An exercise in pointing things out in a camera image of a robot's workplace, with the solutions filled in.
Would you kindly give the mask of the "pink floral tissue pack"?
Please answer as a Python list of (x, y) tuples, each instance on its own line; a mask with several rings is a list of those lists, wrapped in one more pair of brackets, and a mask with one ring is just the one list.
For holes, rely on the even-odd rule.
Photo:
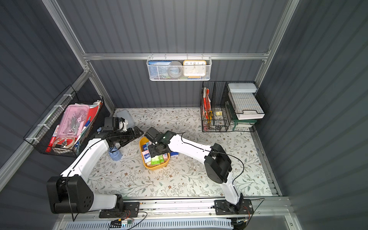
[(167, 153), (163, 154), (163, 159), (167, 162), (169, 160), (169, 155)]

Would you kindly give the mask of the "green tissue pack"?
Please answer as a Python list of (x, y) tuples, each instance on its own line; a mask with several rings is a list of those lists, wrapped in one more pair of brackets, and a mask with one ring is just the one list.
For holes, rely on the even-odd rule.
[(160, 156), (155, 156), (151, 158), (151, 166), (156, 166), (160, 164), (161, 164)]

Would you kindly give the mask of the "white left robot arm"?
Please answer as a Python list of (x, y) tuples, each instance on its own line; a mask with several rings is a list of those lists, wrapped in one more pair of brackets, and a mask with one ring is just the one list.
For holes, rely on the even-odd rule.
[(116, 144), (121, 147), (138, 139), (143, 131), (129, 127), (121, 117), (107, 117), (104, 127), (94, 133), (77, 159), (59, 176), (47, 182), (48, 200), (54, 214), (87, 213), (97, 210), (123, 212), (121, 195), (94, 193), (88, 186), (88, 177), (101, 156)]

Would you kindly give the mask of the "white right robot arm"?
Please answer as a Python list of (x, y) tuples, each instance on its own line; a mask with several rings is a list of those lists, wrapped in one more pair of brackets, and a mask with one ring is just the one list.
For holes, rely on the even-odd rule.
[(165, 153), (177, 152), (199, 161), (204, 165), (208, 178), (219, 184), (223, 191), (225, 207), (221, 210), (239, 214), (244, 196), (235, 185), (237, 177), (232, 172), (231, 158), (238, 161), (240, 159), (227, 154), (217, 143), (199, 144), (185, 139), (183, 135), (172, 131), (162, 133), (150, 127), (144, 134), (144, 137), (151, 142), (148, 146), (150, 156), (153, 158)]

